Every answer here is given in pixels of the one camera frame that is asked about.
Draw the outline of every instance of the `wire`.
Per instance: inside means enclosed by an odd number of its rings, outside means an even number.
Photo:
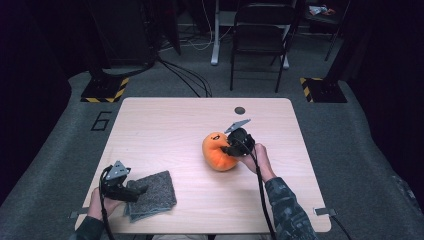
[[[189,33],[190,36],[180,37],[180,39],[179,39],[180,43],[182,43],[182,42],[190,42],[190,41],[197,41],[197,40],[201,40],[202,39],[202,36],[200,34],[196,33],[196,31],[195,31],[196,27],[195,26],[188,26],[188,27],[186,27],[185,30],[179,31],[178,33],[179,33],[179,35],[181,35],[181,34],[188,34],[187,32],[188,32],[189,29],[193,29],[193,33]],[[198,44],[194,44],[194,45],[205,45],[205,44],[209,44],[209,43],[198,43]],[[192,46],[192,45],[190,45],[190,44],[181,45],[181,47],[188,47],[188,46]],[[170,44],[169,40],[163,39],[163,43],[162,43],[162,46],[160,47],[159,52],[166,51],[166,50],[169,50],[169,49],[172,49],[172,48],[173,47]]]
[[[350,235],[349,235],[349,233],[346,231],[346,229],[343,227],[343,225],[339,222],[339,220],[337,220],[337,218],[336,217],[334,217],[334,216],[330,216],[336,223],[337,223],[337,225],[339,225],[339,227],[343,230],[343,232],[346,234],[346,237],[349,239],[349,240],[352,240],[352,238],[350,237]]]
[[[196,72],[192,70],[189,70],[181,66],[178,66],[174,63],[165,61],[161,59],[159,56],[157,60],[162,65],[164,65],[168,70],[170,70],[175,75],[177,75],[177,77],[180,78],[194,92],[194,94],[196,94],[197,97],[200,97],[200,94],[197,93],[197,91],[190,85],[188,80],[194,83],[195,85],[197,85],[198,87],[200,87],[201,89],[203,89],[205,91],[205,97],[212,97],[212,89],[209,85],[209,82],[205,78],[203,78],[202,76],[200,76],[199,74],[197,74]]]
[[[102,174],[100,175],[100,179],[99,179],[99,192],[100,192],[100,204],[102,205],[102,217],[103,217],[103,225],[106,229],[106,233],[109,237],[110,240],[115,240],[115,238],[113,237],[112,234],[112,230],[110,229],[110,225],[109,225],[109,220],[107,218],[107,211],[105,208],[105,196],[103,195],[103,190],[102,190],[102,185],[103,185],[103,178],[105,173],[108,173],[110,170],[112,169],[112,166],[109,166],[107,168],[105,168],[102,172]]]
[[[207,21],[208,27],[209,27],[209,33],[210,33],[209,43],[207,43],[207,45],[203,48],[197,48],[191,41],[188,41],[192,45],[192,47],[194,47],[196,50],[199,50],[199,51],[205,50],[206,48],[208,48],[213,43],[212,27],[211,27],[211,23],[209,22],[208,14],[206,13],[205,1],[204,0],[202,0],[202,6],[203,6],[203,12],[205,13],[206,21]]]
[[[237,138],[234,138],[234,139],[237,140],[239,143],[241,143],[241,145],[243,145],[244,148],[246,148],[246,150],[248,151],[248,153],[252,157],[253,162],[256,165],[256,175],[258,176],[259,192],[260,192],[260,195],[261,195],[262,210],[263,210],[264,215],[265,215],[265,220],[266,220],[266,223],[268,225],[268,229],[269,229],[269,233],[271,234],[271,238],[273,240],[276,240],[277,238],[275,236],[274,228],[272,227],[271,220],[269,218],[268,211],[267,211],[267,208],[266,208],[264,185],[262,184],[262,173],[261,173],[261,169],[260,169],[260,167],[258,165],[258,158],[257,158],[257,155],[256,155],[256,148],[255,148],[255,146],[253,146],[253,149],[255,149],[255,156],[253,156],[252,151],[250,151],[250,149],[242,141],[240,141]]]
[[[193,47],[193,46],[202,46],[202,45],[210,45],[210,43],[191,43],[191,44],[185,44],[180,45],[180,47]],[[163,49],[161,49],[159,52],[164,52],[173,49],[171,46],[165,46]]]

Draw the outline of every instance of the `plush toy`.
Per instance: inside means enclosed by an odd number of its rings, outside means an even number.
[[[227,171],[233,168],[238,160],[221,150],[221,147],[230,146],[227,142],[227,136],[220,132],[209,134],[202,144],[203,156],[206,162],[217,171]]]

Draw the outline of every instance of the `black curtain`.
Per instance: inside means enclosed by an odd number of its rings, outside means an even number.
[[[423,209],[424,3],[375,3],[374,26],[348,84],[367,116],[375,143]]]
[[[3,0],[0,9],[2,203],[66,108],[68,79],[87,71],[73,26],[98,64],[108,64],[83,0]]]

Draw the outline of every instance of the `person's hand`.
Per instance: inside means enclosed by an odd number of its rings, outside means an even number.
[[[267,182],[271,178],[276,177],[275,173],[272,171],[271,163],[269,162],[268,153],[266,152],[266,147],[260,143],[255,144],[255,147],[252,151],[253,156],[257,157],[258,165],[261,170],[262,181]],[[244,163],[250,171],[256,173],[256,165],[253,161],[252,156],[247,154],[245,156],[236,157],[240,162]]]
[[[109,217],[110,214],[115,210],[115,208],[121,204],[122,201],[118,200],[112,200],[110,198],[105,198],[104,200],[104,206],[107,211],[107,216]],[[88,213],[87,216],[96,218],[100,221],[103,221],[102,216],[102,205],[100,203],[100,191],[99,188],[95,188],[93,192],[91,193],[91,200],[90,200],[90,206],[88,207]]]

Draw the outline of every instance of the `wooden table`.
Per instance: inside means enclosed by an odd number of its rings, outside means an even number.
[[[235,113],[243,107],[243,115]],[[124,204],[110,216],[115,233],[267,233],[256,176],[239,163],[227,172],[212,170],[202,141],[233,122],[267,147],[274,172],[297,195],[317,232],[331,228],[291,102],[282,98],[127,98],[123,101],[83,207],[104,168],[120,160],[132,168],[127,180],[169,170],[177,204],[171,211],[130,223]],[[85,215],[78,217],[78,227]]]

